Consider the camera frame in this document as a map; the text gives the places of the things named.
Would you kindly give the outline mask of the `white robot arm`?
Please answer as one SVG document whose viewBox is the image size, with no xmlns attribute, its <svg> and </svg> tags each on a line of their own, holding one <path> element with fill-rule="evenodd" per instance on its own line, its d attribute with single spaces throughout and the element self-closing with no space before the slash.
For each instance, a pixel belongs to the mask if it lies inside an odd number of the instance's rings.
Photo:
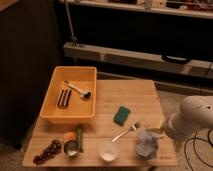
<svg viewBox="0 0 213 171">
<path fill-rule="evenodd" d="M 162 124 L 165 134 L 179 141 L 202 128 L 213 129 L 213 96 L 185 97 L 179 112 L 170 115 Z"/>
</svg>

